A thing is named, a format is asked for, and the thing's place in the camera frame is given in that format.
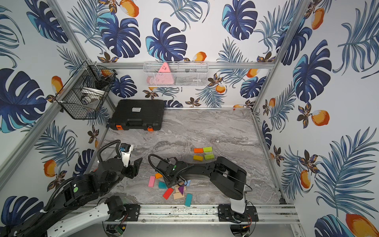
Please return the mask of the lime green block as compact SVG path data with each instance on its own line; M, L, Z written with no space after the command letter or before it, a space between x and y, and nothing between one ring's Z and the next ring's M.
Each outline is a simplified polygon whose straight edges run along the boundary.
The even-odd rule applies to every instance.
M212 159L215 159L215 155L214 154L206 154L204 155L204 158L208 161L208 160L212 160Z

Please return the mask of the orange block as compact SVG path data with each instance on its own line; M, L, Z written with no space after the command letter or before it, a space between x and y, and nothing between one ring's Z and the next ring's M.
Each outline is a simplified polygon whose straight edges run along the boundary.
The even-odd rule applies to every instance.
M196 154L204 153L204 150L202 148L195 148L194 153Z
M157 173L157 174L155 175L155 178L156 178L156 179L161 179L162 177L163 177L163 175L160 174L160 173Z

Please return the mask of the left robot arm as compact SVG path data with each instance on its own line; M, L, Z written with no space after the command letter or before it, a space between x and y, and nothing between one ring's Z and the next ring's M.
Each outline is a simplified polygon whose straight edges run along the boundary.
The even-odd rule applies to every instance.
M110 192L123 178L138 175L142 158L130 161L133 147L120 140L98 150L98 168L64 180L46 203L27 196L10 196L1 213L2 237L66 237L103 221L127 217L121 197L112 196L93 209L66 219L69 213Z

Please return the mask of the yellow block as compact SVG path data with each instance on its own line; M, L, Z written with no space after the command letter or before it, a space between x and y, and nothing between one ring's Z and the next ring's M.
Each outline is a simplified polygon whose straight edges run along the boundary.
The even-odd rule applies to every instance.
M204 161L204 157L203 156L194 155L193 156L193 160L194 161L202 162L202 161Z

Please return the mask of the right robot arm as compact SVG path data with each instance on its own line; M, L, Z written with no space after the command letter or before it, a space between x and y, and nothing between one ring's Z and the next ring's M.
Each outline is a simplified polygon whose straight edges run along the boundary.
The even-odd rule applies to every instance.
M246 194L253 189L247 184L247 172L225 157L217 157L208 163L188 163L174 158L170 159L150 154L148 162L160 175L168 188L184 186L189 180L208 179L226 197L230 199L228 214L219 214L221 220L232 223L252 221L252 216L246 213Z

